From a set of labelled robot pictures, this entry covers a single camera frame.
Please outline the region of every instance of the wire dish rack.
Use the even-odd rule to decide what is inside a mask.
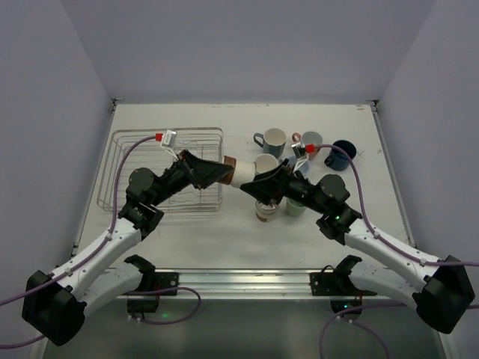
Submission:
[[[179,153],[188,150],[200,159],[221,161],[223,156],[223,131],[218,127],[198,127],[174,129],[177,138],[174,150]],[[138,140],[166,129],[120,130],[112,134],[106,154],[103,173],[98,191],[97,204],[105,211],[113,210],[113,196],[118,198],[118,209],[126,203],[125,190],[129,175],[136,169],[146,167],[160,176],[169,168],[174,158],[162,150],[159,143],[147,141],[136,147],[128,156],[120,174],[118,192],[113,193],[113,185],[118,165],[125,152]],[[222,202],[222,187],[214,183],[204,190],[192,186],[185,188],[159,204],[156,208],[164,212],[213,212],[218,211]]]

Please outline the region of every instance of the black mount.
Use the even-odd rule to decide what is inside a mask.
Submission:
[[[125,259],[125,263],[133,264],[143,274],[141,282],[135,292],[150,292],[157,289],[169,289],[178,286],[179,274],[175,271],[156,272],[155,266],[146,259],[134,254]],[[177,291],[171,291],[162,295],[176,295]],[[126,311],[131,314],[155,313],[159,302],[156,296],[149,295],[143,299],[128,299]]]
[[[28,279],[25,289],[33,289],[50,280],[48,275],[37,271]],[[64,288],[58,283],[51,283],[27,295],[23,301],[22,318],[56,346],[62,346],[72,339],[85,321],[83,310],[86,303],[78,302],[70,293],[71,290],[71,287]]]
[[[448,256],[445,262],[460,262]],[[418,315],[441,333],[452,332],[475,298],[474,290],[464,266],[439,267],[421,293],[412,295]]]
[[[356,263],[362,259],[356,256],[347,256],[336,266],[332,273],[319,271],[309,274],[309,285],[313,296],[354,296],[360,291],[354,287],[350,280],[350,274]],[[376,295],[367,290],[362,291],[363,296]]]
[[[164,213],[155,208],[188,185],[205,189],[229,174],[233,168],[217,162],[206,161],[193,156],[188,150],[178,155],[178,161],[167,168],[161,176],[149,168],[138,168],[129,176],[126,188],[126,204],[118,213],[140,229],[145,239]]]
[[[342,245],[344,234],[350,231],[351,224],[362,218],[361,213],[346,204],[350,193],[340,176],[328,174],[312,185],[301,172],[293,173],[287,166],[287,160],[274,170],[258,174],[253,182],[240,188],[263,204],[279,203],[283,197],[288,197],[322,213],[323,217],[316,222],[321,233]]]

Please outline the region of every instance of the dark blue mug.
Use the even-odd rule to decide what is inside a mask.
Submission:
[[[349,141],[339,140],[333,143],[348,154],[351,159],[356,157],[356,147]],[[329,156],[324,160],[324,164],[335,171],[344,171],[350,165],[346,156],[338,150],[331,149]]]

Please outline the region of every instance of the white wall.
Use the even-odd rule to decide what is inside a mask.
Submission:
[[[416,242],[477,262],[478,14],[477,0],[438,0],[379,103]],[[478,357],[478,321],[467,313],[454,330],[462,358]]]
[[[109,93],[378,99],[434,0],[62,0]]]
[[[111,101],[58,0],[0,4],[0,298],[66,260],[89,200]],[[0,343],[31,339],[22,302]],[[25,358],[30,348],[0,351]]]

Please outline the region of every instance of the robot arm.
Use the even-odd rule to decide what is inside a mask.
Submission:
[[[240,187],[264,204],[291,198],[322,217],[316,222],[328,239],[355,248],[381,262],[388,269],[356,263],[339,280],[356,289],[370,290],[414,308],[432,328],[450,333],[475,298],[464,266],[431,266],[438,257],[405,245],[373,227],[369,230],[362,214],[346,204],[350,193],[338,175],[326,175],[312,185],[300,172],[282,164],[270,172],[257,175],[253,182]],[[412,261],[380,241],[379,235],[419,262]],[[459,262],[449,256],[445,262]]]
[[[60,346],[75,336],[86,316],[104,304],[126,292],[152,289],[155,268],[141,257],[129,257],[114,271],[105,273],[105,270],[155,230],[164,215],[155,206],[188,185],[207,188],[232,170],[230,165],[198,159],[187,150],[160,177],[147,168],[135,170],[126,189],[126,204],[118,213],[112,234],[106,230],[51,273],[34,273],[28,279],[27,291],[51,283],[25,297],[23,319]]]
[[[104,271],[121,254],[145,239],[161,221],[163,212],[155,208],[188,185],[207,188],[234,171],[230,165],[204,161],[184,150],[178,160],[158,177],[147,168],[135,170],[126,189],[126,204],[118,213],[111,235],[104,232],[90,246],[68,263],[49,274],[37,271],[27,282],[27,290],[44,285],[61,274],[67,276],[25,297],[22,317],[59,346],[68,342],[81,328],[85,317],[117,298],[143,287],[154,275],[154,266],[134,256],[114,271]],[[327,175],[316,185],[293,172],[283,163],[276,169],[257,175],[240,188],[261,203],[279,203],[282,197],[302,203],[322,217],[317,221],[321,232],[342,245],[358,249],[380,261],[389,269],[376,268],[355,261],[347,273],[338,274],[356,289],[371,290],[414,307],[431,327],[450,333],[474,299],[463,266],[435,267],[409,261],[393,251],[375,235],[380,233],[396,247],[424,259],[440,259],[411,248],[379,229],[370,233],[361,213],[346,204],[350,193],[337,175]],[[97,251],[105,237],[108,242],[98,253],[75,271],[71,268]],[[453,257],[446,261],[458,262]]]

